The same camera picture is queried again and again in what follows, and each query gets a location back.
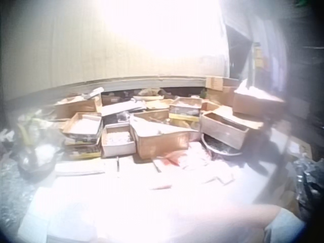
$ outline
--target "pile of boxes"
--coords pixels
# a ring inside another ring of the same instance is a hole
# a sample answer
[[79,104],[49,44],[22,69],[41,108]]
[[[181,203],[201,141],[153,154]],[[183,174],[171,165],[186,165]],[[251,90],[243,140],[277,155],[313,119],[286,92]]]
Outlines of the pile of boxes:
[[[206,99],[177,97],[175,100],[128,101],[104,107],[101,94],[86,100],[64,99],[55,105],[55,110],[58,118],[70,118],[62,132],[66,137],[66,154],[71,159],[80,159],[137,152],[142,159],[155,158],[166,152],[187,149],[189,142],[199,141],[202,134],[240,150],[253,131],[263,128],[265,117],[276,119],[284,109],[282,99],[253,87],[248,89],[245,82],[239,84],[236,79],[209,76],[205,88]],[[118,113],[120,109],[146,107],[147,110],[134,113],[132,117],[149,122],[147,125],[156,129],[164,126],[168,132],[143,135],[132,122],[104,126],[102,116]],[[129,132],[131,142],[107,144],[108,134],[118,132]]]

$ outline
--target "wall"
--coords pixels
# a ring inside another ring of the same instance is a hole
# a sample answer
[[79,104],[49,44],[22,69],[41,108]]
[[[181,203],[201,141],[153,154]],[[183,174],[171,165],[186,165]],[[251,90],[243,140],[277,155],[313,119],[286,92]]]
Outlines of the wall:
[[215,0],[20,0],[2,42],[6,100],[115,77],[229,76]]

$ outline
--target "cardboard box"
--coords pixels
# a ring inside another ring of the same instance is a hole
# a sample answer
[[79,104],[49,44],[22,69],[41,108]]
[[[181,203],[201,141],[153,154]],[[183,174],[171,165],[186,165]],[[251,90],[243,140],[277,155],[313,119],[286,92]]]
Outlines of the cardboard box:
[[198,122],[202,104],[201,98],[179,97],[170,104],[169,118]]
[[313,159],[311,146],[301,139],[290,137],[287,144],[286,161],[293,162],[302,158],[303,154]]
[[101,95],[101,100],[102,100],[102,106],[112,105],[118,103],[120,101],[120,97],[113,96],[113,95]]
[[[147,122],[136,117],[131,117],[130,125],[132,136],[136,141],[137,153],[141,159],[156,158],[167,152],[188,149],[189,133],[186,129]],[[148,133],[144,129],[146,127],[151,127]]]
[[81,98],[75,96],[57,102],[54,106],[57,118],[72,118],[77,112],[101,112],[101,94],[89,100],[80,100]]
[[169,105],[173,102],[173,99],[155,100],[146,102],[148,110],[162,110],[168,109]]
[[[75,126],[82,119],[89,119],[91,121],[91,126],[98,126],[98,129],[93,129],[93,127],[89,127],[89,130],[83,128],[84,130],[80,132],[75,132]],[[85,142],[85,143],[96,143],[98,138],[101,136],[102,132],[102,119],[100,113],[92,113],[92,112],[78,112],[68,121],[64,127],[63,134],[71,139]]]
[[234,92],[233,112],[256,117],[280,117],[285,101],[255,87],[247,89],[246,82]]
[[131,128],[136,141],[137,153],[141,159],[156,158],[167,152],[188,149],[189,134],[187,132],[175,132],[151,137],[140,137]]
[[190,129],[189,141],[199,141],[201,137],[200,123],[196,121],[178,120],[169,118],[169,110],[156,110],[134,113],[135,117],[145,119],[149,122],[163,123],[169,120],[169,124],[176,127]]
[[247,128],[259,130],[263,127],[264,123],[260,118],[244,114],[233,114],[232,107],[222,105],[215,109],[213,113],[220,115],[221,117],[228,119],[234,123],[241,124]]
[[228,77],[207,76],[206,85],[207,89],[224,91],[224,87],[238,87],[238,79]]
[[212,101],[209,100],[203,100],[202,106],[201,106],[201,112],[204,113],[206,111],[212,111],[219,108],[218,104],[215,104]]
[[232,106],[234,91],[238,86],[239,81],[237,79],[207,77],[205,86],[207,88],[206,98],[215,103]]
[[116,132],[130,132],[129,123],[110,124],[104,127],[101,135],[103,157],[136,153],[136,144],[133,134],[131,134],[131,142],[128,143],[119,145],[108,145],[106,143],[107,134]]
[[101,156],[100,137],[92,145],[65,146],[65,155],[70,159],[96,158]]
[[201,131],[233,148],[241,149],[249,128],[208,111],[201,116]]

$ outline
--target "white box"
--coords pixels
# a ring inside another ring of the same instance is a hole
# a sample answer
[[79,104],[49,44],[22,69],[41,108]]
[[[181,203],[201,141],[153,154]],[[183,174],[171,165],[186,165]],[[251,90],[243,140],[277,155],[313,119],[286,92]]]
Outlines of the white box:
[[116,123],[109,124],[104,127],[101,135],[101,144],[103,150],[103,157],[117,156],[117,155],[125,155],[125,154],[133,154],[136,153],[136,144],[135,139],[130,132],[130,136],[132,141],[126,144],[121,145],[107,145],[106,144],[106,136],[108,133],[115,132],[130,132],[130,124],[129,123]]

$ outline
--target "black plastic bag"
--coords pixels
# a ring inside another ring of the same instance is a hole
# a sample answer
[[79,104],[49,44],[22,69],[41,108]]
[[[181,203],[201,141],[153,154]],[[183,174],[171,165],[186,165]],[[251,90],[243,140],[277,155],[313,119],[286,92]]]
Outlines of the black plastic bag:
[[300,158],[294,162],[294,167],[301,217],[307,221],[324,196],[324,159],[315,162],[305,157]]

